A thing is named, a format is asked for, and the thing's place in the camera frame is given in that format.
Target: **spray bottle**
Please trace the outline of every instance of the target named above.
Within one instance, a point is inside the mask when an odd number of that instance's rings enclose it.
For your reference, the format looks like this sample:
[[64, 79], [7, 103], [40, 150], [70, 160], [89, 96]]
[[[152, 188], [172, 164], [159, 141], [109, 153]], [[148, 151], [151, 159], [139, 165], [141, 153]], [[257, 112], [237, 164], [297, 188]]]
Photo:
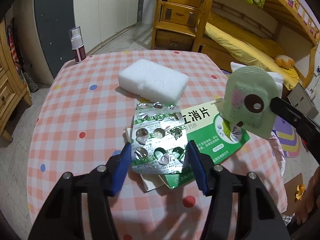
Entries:
[[85, 54], [84, 44], [82, 41], [80, 26], [74, 27], [69, 30], [73, 56], [76, 63], [80, 63], [87, 57]]

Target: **table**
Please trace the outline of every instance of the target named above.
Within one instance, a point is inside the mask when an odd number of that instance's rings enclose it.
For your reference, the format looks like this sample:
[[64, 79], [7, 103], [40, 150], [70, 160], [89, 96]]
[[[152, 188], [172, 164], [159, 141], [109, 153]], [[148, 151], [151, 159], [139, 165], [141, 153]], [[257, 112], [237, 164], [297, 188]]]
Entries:
[[[36, 219], [50, 191], [65, 171], [74, 175], [105, 164], [124, 146], [123, 130], [132, 123], [138, 97], [118, 87], [118, 73], [140, 58], [187, 74], [190, 79], [179, 100], [180, 108], [224, 96], [227, 77], [205, 54], [186, 51], [124, 51], [88, 57], [75, 65], [65, 63], [51, 86], [32, 137], [28, 160], [27, 192], [31, 220]], [[255, 171], [282, 211], [287, 198], [276, 159], [268, 141], [251, 139], [222, 165], [229, 171]], [[86, 196], [83, 221], [90, 239]], [[170, 190], [162, 186], [145, 193], [141, 178], [129, 171], [111, 211], [123, 240], [199, 239], [210, 197], [193, 181]], [[236, 203], [231, 231], [234, 233]]]

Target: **floor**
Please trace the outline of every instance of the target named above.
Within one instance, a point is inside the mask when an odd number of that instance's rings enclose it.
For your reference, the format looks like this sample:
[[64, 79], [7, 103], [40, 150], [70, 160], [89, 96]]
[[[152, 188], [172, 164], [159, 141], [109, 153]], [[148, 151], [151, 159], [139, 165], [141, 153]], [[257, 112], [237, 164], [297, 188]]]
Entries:
[[[113, 39], [94, 54], [105, 52], [150, 49], [151, 26], [139, 24]], [[0, 209], [5, 218], [22, 239], [26, 240], [31, 230], [27, 203], [27, 162], [32, 132], [41, 106], [49, 92], [49, 86], [39, 84], [39, 91], [32, 94], [33, 105], [21, 101], [16, 117], [9, 121], [7, 130], [13, 142], [0, 137]], [[313, 156], [304, 148], [296, 158], [287, 158], [284, 182], [303, 173], [305, 184], [317, 168]]]

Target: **foil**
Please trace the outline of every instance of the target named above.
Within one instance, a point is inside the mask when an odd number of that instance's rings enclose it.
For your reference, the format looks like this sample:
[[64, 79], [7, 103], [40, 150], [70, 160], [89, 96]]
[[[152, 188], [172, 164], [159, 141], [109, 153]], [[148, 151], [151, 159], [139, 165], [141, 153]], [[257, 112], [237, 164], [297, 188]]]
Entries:
[[180, 108], [156, 103], [137, 104], [132, 129], [132, 170], [141, 174], [181, 173], [188, 166], [188, 143]]

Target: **white sponge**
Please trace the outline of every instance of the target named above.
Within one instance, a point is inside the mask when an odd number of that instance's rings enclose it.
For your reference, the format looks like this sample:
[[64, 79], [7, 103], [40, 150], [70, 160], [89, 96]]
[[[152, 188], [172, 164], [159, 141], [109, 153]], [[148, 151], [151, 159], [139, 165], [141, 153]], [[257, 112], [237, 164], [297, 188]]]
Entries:
[[119, 73], [119, 86], [151, 102], [177, 104], [189, 77], [171, 68], [139, 59]]

